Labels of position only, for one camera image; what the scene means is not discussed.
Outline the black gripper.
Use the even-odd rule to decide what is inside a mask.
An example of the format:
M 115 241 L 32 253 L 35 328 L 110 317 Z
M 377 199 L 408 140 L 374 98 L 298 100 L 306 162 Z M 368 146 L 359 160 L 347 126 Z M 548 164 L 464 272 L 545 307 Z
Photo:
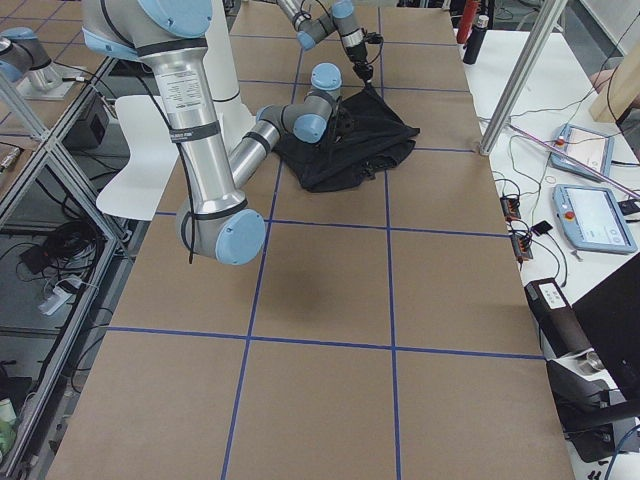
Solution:
M 355 46 L 346 47 L 345 53 L 352 63 L 354 73 L 360 80 L 363 80 L 364 87 L 366 89 L 373 89 L 373 67 L 367 60 L 366 44 L 359 43 Z
M 354 130 L 355 121 L 347 110 L 338 110 L 334 116 L 333 134 L 348 135 Z

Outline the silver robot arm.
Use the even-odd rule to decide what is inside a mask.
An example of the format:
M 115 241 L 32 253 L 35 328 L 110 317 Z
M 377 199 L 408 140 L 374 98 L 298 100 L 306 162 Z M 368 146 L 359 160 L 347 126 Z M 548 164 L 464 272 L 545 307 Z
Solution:
M 315 144 L 337 112 L 342 75 L 316 65 L 300 104 L 264 107 L 238 146 L 223 140 L 204 58 L 214 8 L 209 1 L 85 1 L 86 46 L 102 55 L 148 66 L 159 88 L 162 118 L 178 149 L 188 197 L 176 228 L 191 254 L 243 265 L 260 252 L 263 217 L 248 208 L 242 188 L 280 139 Z
M 376 42 L 377 33 L 367 32 L 361 26 L 351 1 L 335 1 L 329 9 L 321 5 L 323 13 L 318 18 L 304 9 L 302 1 L 277 0 L 275 4 L 290 21 L 305 51 L 336 32 L 354 73 L 365 87 L 371 87 L 374 69 L 368 59 L 367 44 Z

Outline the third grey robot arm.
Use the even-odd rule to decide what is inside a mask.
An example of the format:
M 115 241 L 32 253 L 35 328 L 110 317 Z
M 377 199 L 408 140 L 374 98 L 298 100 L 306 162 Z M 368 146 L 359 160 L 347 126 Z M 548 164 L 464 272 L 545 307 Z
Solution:
M 1 73 L 28 100 L 61 101 L 72 86 L 28 27 L 1 32 Z

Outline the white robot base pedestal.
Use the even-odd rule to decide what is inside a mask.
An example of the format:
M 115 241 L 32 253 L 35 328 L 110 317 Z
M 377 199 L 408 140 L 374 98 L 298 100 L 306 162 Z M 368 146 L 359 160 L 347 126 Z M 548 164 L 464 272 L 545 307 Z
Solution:
M 237 79 L 223 2 L 211 1 L 213 16 L 206 32 L 208 44 L 203 65 L 225 146 L 233 150 L 255 124 L 244 104 Z

